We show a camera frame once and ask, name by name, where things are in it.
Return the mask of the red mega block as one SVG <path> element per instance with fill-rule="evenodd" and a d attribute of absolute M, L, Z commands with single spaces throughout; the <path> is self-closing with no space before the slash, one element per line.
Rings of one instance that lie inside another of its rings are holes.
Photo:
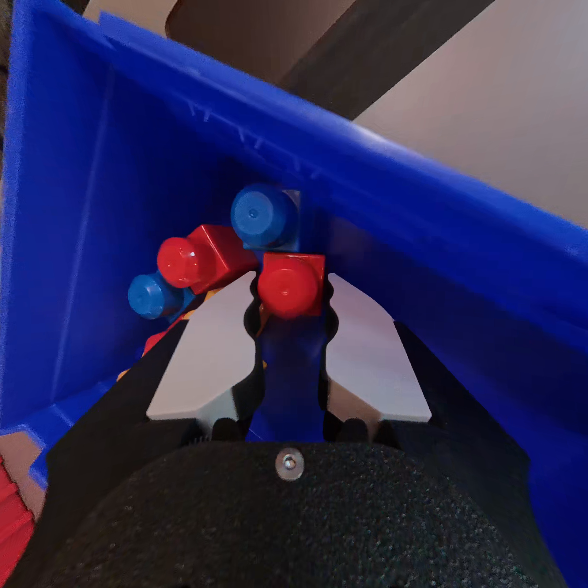
<path fill-rule="evenodd" d="M 322 314 L 326 257 L 265 252 L 257 291 L 262 304 L 281 319 Z"/>

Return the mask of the blue plastic bin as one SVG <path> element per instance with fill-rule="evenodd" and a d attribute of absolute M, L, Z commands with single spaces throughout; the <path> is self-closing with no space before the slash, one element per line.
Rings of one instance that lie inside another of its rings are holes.
<path fill-rule="evenodd" d="M 129 286 L 257 184 L 300 191 L 322 314 L 259 297 L 248 434 L 151 420 L 189 318 L 139 357 L 168 322 Z M 35 524 L 7 587 L 587 587 L 586 230 L 60 1 L 13 3 L 2 196 L 1 452 Z M 429 422 L 327 411 L 330 273 L 393 317 Z"/>

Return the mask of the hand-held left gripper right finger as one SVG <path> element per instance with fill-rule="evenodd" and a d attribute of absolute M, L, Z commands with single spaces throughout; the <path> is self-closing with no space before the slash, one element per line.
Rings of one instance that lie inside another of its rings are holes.
<path fill-rule="evenodd" d="M 429 422 L 431 410 L 393 317 L 335 273 L 328 281 L 337 328 L 326 344 L 327 411 L 342 422 Z"/>

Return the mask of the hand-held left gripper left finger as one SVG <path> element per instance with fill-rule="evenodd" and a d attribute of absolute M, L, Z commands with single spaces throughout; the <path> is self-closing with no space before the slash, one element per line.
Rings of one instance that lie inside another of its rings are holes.
<path fill-rule="evenodd" d="M 187 320 L 146 411 L 151 420 L 195 419 L 211 434 L 219 419 L 249 433 L 265 395 L 258 333 L 258 273 L 250 271 L 202 303 Z"/>

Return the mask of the pile of mega blocks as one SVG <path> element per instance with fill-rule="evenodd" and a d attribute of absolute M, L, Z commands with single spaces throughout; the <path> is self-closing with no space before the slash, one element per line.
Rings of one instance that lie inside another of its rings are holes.
<path fill-rule="evenodd" d="M 165 318 L 139 357 L 223 287 L 258 267 L 254 252 L 298 252 L 300 191 L 257 184 L 244 187 L 231 207 L 231 227 L 202 224 L 186 237 L 164 240 L 155 273 L 137 275 L 128 302 L 139 316 Z"/>

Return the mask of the red plastic bin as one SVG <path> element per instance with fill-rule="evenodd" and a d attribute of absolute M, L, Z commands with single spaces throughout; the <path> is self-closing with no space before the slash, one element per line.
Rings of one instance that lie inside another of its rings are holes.
<path fill-rule="evenodd" d="M 13 573 L 34 531 L 33 512 L 1 458 L 1 587 Z"/>

